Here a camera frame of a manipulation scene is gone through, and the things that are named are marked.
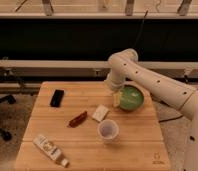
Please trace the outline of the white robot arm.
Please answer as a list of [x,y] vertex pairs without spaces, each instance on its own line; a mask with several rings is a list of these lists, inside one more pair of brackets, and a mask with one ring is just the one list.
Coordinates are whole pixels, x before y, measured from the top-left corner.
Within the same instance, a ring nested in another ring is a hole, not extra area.
[[107,86],[117,92],[130,79],[186,116],[191,121],[191,130],[183,170],[198,171],[198,88],[146,69],[137,60],[134,49],[112,54],[108,59]]

